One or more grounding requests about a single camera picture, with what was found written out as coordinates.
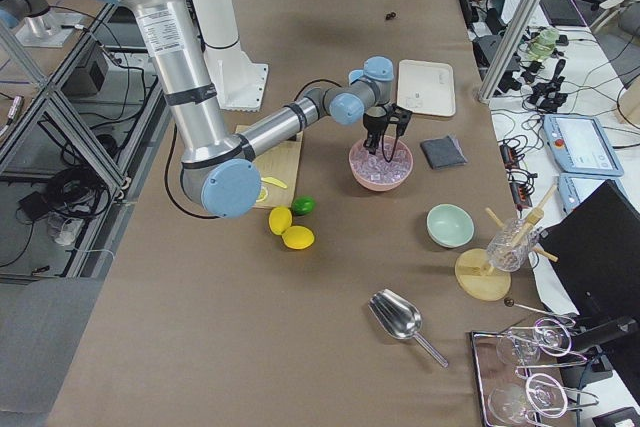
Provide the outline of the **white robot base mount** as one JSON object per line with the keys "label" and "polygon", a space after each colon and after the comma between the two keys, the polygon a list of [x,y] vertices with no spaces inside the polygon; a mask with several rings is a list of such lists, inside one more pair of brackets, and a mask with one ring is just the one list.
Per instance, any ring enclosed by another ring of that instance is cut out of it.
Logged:
{"label": "white robot base mount", "polygon": [[261,108],[268,66],[244,52],[232,0],[192,0],[204,41],[204,59],[224,110]]}

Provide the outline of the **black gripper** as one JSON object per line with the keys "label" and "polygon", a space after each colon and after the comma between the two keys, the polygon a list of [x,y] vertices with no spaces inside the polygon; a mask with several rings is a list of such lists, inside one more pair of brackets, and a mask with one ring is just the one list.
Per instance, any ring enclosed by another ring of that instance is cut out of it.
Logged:
{"label": "black gripper", "polygon": [[363,115],[363,125],[367,131],[364,141],[366,150],[372,155],[380,151],[382,139],[388,126],[388,112],[385,107],[371,107]]}

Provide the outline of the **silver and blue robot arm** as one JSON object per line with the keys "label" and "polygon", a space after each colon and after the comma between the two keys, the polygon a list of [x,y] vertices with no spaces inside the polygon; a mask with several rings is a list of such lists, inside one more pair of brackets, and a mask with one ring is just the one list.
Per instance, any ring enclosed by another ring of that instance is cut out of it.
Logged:
{"label": "silver and blue robot arm", "polygon": [[[185,195],[219,218],[248,212],[261,192],[256,156],[324,116],[350,125],[386,112],[394,67],[375,56],[349,75],[344,88],[307,91],[240,133],[228,131],[212,79],[211,61],[195,28],[207,18],[204,0],[102,0],[134,15],[185,146],[181,185]],[[234,24],[231,0],[214,0],[217,24]]]}

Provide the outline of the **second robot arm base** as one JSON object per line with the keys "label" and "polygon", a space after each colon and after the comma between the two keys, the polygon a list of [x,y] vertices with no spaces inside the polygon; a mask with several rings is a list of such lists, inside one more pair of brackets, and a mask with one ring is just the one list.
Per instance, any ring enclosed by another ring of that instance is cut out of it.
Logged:
{"label": "second robot arm base", "polygon": [[8,29],[24,23],[16,37],[25,47],[62,48],[71,35],[47,0],[1,0],[1,21]]}

